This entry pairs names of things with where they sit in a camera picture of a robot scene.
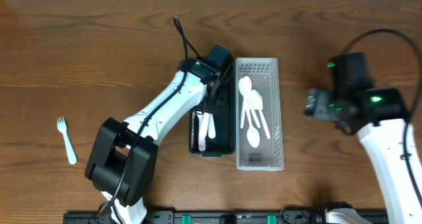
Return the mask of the white plastic spoon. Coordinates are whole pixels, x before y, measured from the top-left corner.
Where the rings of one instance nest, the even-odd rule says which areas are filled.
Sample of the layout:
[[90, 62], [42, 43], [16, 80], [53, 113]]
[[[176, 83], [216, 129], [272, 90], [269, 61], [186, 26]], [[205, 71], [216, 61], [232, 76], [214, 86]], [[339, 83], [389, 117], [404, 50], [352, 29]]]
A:
[[[260, 93], [258, 91], [251, 90], [251, 95], [252, 96], [255, 96], [255, 97], [258, 97], [258, 98], [261, 98], [262, 99], [262, 102], [263, 102], [263, 98], [262, 98], [262, 96], [260, 95]], [[258, 112], [259, 112], [259, 115], [260, 115], [260, 118], [261, 118], [261, 121], [262, 121], [262, 127], [264, 129], [264, 132], [266, 134], [266, 137], [267, 137], [267, 139], [270, 139], [270, 131], [268, 129], [268, 123], [266, 122], [265, 116], [263, 114], [263, 110], [258, 110]]]
[[247, 97], [247, 101], [249, 103], [249, 109], [250, 109], [250, 111], [252, 113], [252, 116], [253, 116], [253, 118], [255, 120], [255, 123], [256, 123], [257, 127], [260, 128], [259, 119], [257, 117], [256, 111], [255, 111], [255, 109], [253, 107], [252, 99], [250, 97], [250, 93], [251, 93], [251, 90], [252, 90], [252, 82], [251, 82], [251, 79], [248, 76], [243, 77], [242, 89], [244, 91], [244, 94]]
[[243, 78], [239, 79], [238, 85], [239, 85], [239, 92], [243, 96], [239, 128], [243, 128], [244, 124], [245, 124], [245, 113], [246, 113], [245, 97], [244, 97], [245, 92], [244, 92], [244, 89], [243, 89]]
[[253, 122], [251, 119], [251, 112], [249, 109], [247, 109], [246, 115], [249, 120], [249, 128], [247, 130], [247, 140], [249, 141], [249, 144], [253, 148], [257, 148], [260, 143], [260, 134], [258, 130], [253, 126]]

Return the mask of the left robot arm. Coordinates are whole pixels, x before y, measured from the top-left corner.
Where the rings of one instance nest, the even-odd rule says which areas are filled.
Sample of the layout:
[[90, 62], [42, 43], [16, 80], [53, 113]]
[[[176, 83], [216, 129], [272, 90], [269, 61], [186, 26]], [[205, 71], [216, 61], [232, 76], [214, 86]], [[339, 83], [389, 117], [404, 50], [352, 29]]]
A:
[[154, 176], [158, 146], [188, 111], [205, 110], [208, 100], [229, 84], [232, 60], [217, 63], [191, 57], [182, 61], [170, 84], [138, 113], [100, 127], [85, 176], [106, 197], [100, 214], [115, 223], [142, 223], [143, 196]]

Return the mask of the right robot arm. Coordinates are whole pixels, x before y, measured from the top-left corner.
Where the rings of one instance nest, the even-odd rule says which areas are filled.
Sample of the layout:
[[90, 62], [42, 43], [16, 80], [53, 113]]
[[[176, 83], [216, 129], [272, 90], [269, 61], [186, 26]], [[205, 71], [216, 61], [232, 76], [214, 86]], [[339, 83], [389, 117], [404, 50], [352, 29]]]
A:
[[356, 90], [336, 95], [311, 89], [305, 114], [351, 127], [365, 149], [384, 198], [389, 223], [421, 222], [421, 162], [407, 122], [408, 112], [394, 88]]

